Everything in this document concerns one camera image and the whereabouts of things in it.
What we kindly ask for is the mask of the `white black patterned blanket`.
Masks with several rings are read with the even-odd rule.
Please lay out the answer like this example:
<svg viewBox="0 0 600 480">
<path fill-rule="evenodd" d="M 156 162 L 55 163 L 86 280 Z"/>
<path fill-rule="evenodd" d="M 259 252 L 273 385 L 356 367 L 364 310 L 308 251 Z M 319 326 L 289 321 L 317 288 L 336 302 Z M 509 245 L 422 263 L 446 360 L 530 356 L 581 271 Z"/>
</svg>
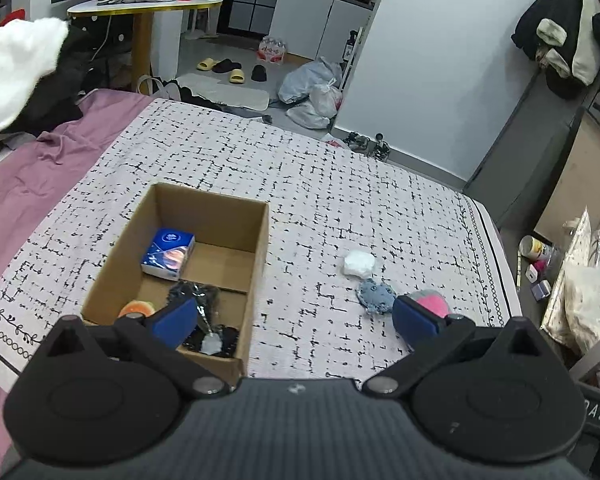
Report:
<svg viewBox="0 0 600 480">
<path fill-rule="evenodd" d="M 108 148 L 102 188 L 112 245 L 148 188 L 169 183 L 268 204 L 247 375 L 363 379 L 404 356 L 390 318 L 367 314 L 342 273 L 352 250 L 376 258 L 396 292 L 432 289 L 449 307 L 501 326 L 521 307 L 486 208 L 402 168 L 185 103 L 154 100 L 136 133 Z"/>
</svg>

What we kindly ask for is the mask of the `white soft ball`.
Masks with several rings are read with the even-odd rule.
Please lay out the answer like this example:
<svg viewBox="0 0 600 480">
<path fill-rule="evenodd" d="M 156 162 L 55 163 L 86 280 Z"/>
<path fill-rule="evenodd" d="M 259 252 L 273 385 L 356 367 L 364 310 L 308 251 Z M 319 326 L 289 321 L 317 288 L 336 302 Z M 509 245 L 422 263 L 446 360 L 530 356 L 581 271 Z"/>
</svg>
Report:
<svg viewBox="0 0 600 480">
<path fill-rule="evenodd" d="M 352 250 L 342 260 L 342 273 L 361 280 L 371 278 L 376 266 L 376 258 L 369 252 Z"/>
</svg>

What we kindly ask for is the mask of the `blue grey cloth piece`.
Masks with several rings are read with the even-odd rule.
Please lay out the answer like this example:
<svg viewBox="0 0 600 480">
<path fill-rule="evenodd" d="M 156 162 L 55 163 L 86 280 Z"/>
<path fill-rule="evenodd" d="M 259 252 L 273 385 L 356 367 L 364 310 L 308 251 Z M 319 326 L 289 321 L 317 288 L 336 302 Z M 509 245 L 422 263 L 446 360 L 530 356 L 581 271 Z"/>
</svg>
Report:
<svg viewBox="0 0 600 480">
<path fill-rule="evenodd" d="M 388 314 L 393 309 L 396 292 L 386 283 L 366 278 L 355 291 L 358 302 L 368 314 Z"/>
</svg>

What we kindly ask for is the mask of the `black white plush flower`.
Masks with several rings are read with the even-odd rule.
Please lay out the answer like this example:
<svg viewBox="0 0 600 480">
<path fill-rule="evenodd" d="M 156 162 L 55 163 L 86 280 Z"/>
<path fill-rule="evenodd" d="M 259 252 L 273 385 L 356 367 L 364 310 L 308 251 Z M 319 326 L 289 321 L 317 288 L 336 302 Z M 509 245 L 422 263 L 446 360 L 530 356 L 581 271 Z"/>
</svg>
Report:
<svg viewBox="0 0 600 480">
<path fill-rule="evenodd" d="M 218 325 L 206 333 L 196 327 L 182 347 L 191 352 L 202 353 L 205 356 L 216 356 L 221 359 L 233 359 L 239 339 L 239 330 L 234 327 Z"/>
</svg>

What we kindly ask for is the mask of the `black slipper left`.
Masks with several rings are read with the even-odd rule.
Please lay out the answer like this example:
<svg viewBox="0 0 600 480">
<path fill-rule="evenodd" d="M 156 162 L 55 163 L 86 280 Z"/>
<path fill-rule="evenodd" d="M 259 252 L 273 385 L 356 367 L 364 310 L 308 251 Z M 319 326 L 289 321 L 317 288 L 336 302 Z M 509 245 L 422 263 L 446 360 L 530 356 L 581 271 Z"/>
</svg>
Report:
<svg viewBox="0 0 600 480">
<path fill-rule="evenodd" d="M 232 70 L 240 70 L 241 68 L 242 64 L 239 62 L 234 62 L 230 58 L 224 58 L 224 60 L 216 62 L 212 66 L 212 72 L 216 74 L 226 74 L 230 73 Z"/>
</svg>

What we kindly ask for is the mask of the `grey pink plush earmuff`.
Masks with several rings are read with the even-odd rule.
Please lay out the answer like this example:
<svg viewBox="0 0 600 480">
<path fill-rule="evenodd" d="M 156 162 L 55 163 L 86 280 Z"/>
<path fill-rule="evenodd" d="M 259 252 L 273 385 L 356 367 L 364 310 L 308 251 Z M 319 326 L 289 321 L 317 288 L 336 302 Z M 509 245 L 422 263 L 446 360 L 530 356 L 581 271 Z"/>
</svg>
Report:
<svg viewBox="0 0 600 480">
<path fill-rule="evenodd" d="M 408 296 L 416 304 L 419 304 L 422 308 L 437 315 L 439 318 L 445 318 L 451 312 L 444 297 L 436 290 L 418 290 L 417 292 L 411 292 Z"/>
</svg>

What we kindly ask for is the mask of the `yellow slipper right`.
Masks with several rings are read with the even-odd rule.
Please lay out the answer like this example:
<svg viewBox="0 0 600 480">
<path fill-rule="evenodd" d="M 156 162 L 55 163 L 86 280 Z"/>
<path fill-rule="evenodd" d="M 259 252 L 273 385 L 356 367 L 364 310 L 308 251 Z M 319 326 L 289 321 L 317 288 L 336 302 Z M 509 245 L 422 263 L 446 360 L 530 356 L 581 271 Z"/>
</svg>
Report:
<svg viewBox="0 0 600 480">
<path fill-rule="evenodd" d="M 234 68 L 230 72 L 230 83 L 231 84 L 243 84 L 245 82 L 245 74 L 241 68 Z"/>
</svg>

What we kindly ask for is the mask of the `black slipper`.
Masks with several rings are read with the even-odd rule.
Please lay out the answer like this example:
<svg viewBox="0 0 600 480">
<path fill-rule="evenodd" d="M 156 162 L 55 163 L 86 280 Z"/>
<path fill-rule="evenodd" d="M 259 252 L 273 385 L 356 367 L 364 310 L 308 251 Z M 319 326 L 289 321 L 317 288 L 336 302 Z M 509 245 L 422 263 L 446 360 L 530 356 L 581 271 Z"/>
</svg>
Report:
<svg viewBox="0 0 600 480">
<path fill-rule="evenodd" d="M 251 80 L 255 82 L 267 81 L 268 73 L 266 72 L 266 68 L 261 64 L 254 66 L 251 72 Z"/>
<path fill-rule="evenodd" d="M 234 62 L 230 58 L 224 58 L 224 60 L 216 62 L 212 66 L 212 72 L 216 74 L 226 74 L 230 73 L 232 70 L 240 70 L 241 68 L 242 64 L 239 62 Z"/>
</svg>

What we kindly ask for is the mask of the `black item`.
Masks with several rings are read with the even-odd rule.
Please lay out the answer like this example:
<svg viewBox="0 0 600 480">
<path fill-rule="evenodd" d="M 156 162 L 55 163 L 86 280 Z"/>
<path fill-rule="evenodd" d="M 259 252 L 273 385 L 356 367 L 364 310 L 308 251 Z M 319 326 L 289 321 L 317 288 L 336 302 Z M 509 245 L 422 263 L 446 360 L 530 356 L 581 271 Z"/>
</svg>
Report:
<svg viewBox="0 0 600 480">
<path fill-rule="evenodd" d="M 187 300 L 195 300 L 197 326 L 205 333 L 215 331 L 215 318 L 218 313 L 220 290 L 208 284 L 179 280 L 166 296 L 168 307 L 179 306 Z"/>
</svg>

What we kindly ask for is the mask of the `black slipper right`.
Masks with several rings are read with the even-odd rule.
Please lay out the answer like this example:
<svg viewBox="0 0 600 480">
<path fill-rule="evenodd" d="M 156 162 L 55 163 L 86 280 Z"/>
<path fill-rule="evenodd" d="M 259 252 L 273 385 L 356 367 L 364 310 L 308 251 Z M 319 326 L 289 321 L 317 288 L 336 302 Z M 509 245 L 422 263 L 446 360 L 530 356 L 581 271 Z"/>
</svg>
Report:
<svg viewBox="0 0 600 480">
<path fill-rule="evenodd" d="M 251 80 L 255 82 L 267 81 L 268 73 L 266 72 L 266 68 L 261 64 L 254 66 L 251 72 Z"/>
</svg>

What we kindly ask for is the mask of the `purple bed sheet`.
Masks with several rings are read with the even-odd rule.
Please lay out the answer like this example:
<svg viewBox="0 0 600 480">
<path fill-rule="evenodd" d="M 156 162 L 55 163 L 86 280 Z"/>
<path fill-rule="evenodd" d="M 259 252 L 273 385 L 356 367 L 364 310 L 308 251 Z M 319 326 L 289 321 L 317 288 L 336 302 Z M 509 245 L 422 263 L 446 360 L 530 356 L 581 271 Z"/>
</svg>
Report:
<svg viewBox="0 0 600 480">
<path fill-rule="evenodd" d="M 0 469 L 12 440 L 3 422 L 7 393 L 65 313 L 75 314 L 112 245 L 102 188 L 108 148 L 140 130 L 156 103 L 95 90 L 81 117 L 40 134 L 0 162 Z"/>
</svg>

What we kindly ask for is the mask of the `black white hanging jacket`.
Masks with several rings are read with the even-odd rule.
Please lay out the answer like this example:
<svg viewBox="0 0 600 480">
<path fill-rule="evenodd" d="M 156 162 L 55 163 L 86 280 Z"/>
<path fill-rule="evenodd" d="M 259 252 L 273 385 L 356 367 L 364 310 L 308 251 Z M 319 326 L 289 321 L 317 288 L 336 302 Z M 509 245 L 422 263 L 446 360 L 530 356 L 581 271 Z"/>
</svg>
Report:
<svg viewBox="0 0 600 480">
<path fill-rule="evenodd" d="M 569 101 L 600 72 L 600 0 L 535 0 L 512 35 L 547 87 Z"/>
</svg>

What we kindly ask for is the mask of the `blue tissue pack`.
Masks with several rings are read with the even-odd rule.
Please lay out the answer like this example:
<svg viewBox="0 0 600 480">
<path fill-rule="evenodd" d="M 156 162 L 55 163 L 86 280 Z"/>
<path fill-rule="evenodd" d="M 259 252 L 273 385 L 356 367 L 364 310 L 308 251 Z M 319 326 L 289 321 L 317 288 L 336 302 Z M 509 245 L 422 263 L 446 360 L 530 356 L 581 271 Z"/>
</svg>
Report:
<svg viewBox="0 0 600 480">
<path fill-rule="evenodd" d="M 182 275 L 189 256 L 195 247 L 195 235 L 172 229 L 155 232 L 140 268 L 155 278 L 177 282 Z"/>
</svg>

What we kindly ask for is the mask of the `white fluffy garment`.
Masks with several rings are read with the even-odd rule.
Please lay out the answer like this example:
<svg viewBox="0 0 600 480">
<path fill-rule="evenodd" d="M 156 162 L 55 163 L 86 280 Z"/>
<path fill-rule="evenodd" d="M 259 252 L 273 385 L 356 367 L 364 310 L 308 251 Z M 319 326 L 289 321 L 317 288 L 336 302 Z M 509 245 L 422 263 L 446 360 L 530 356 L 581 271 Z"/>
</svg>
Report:
<svg viewBox="0 0 600 480">
<path fill-rule="evenodd" d="M 68 33 L 59 18 L 0 26 L 0 132 L 22 112 L 38 81 L 56 70 Z"/>
</svg>

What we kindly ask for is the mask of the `orange burger plush toy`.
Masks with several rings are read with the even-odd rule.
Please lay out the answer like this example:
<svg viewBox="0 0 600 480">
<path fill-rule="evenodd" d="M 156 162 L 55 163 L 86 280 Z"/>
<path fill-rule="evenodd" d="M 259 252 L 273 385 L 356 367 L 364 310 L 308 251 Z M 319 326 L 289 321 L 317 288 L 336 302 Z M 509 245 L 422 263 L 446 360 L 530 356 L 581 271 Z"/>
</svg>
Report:
<svg viewBox="0 0 600 480">
<path fill-rule="evenodd" d="M 141 314 L 149 318 L 156 312 L 154 305 L 149 301 L 133 300 L 128 302 L 119 312 L 118 317 L 123 318 L 129 314 Z"/>
</svg>

